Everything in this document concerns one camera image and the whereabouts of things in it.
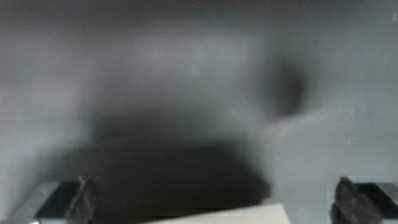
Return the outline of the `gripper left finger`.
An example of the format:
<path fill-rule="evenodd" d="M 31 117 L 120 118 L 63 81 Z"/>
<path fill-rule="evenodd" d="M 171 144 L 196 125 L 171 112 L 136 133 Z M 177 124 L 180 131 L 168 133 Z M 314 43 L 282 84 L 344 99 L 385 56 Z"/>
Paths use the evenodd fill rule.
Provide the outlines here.
<path fill-rule="evenodd" d="M 99 224 L 99 187 L 91 180 L 45 182 L 0 224 Z"/>

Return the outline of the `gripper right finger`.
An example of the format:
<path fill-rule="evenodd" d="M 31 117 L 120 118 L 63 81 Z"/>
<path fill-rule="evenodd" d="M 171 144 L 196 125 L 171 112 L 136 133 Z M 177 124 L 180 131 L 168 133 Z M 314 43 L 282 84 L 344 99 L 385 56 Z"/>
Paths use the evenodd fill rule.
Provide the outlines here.
<path fill-rule="evenodd" d="M 398 224 L 398 184 L 340 178 L 331 224 Z"/>

